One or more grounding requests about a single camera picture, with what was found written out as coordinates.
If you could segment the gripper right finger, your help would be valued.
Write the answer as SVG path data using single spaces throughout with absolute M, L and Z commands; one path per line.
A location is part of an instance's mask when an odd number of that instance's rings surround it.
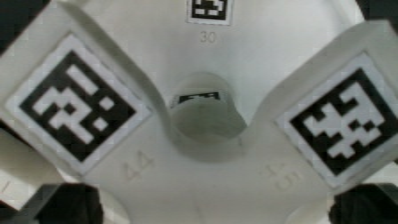
M 367 183 L 333 197 L 330 224 L 398 224 L 398 186 Z

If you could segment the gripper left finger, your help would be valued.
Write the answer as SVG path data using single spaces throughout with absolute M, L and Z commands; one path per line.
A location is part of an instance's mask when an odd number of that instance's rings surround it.
M 0 224 L 104 224 L 97 188 L 42 184 L 19 209 L 0 203 Z

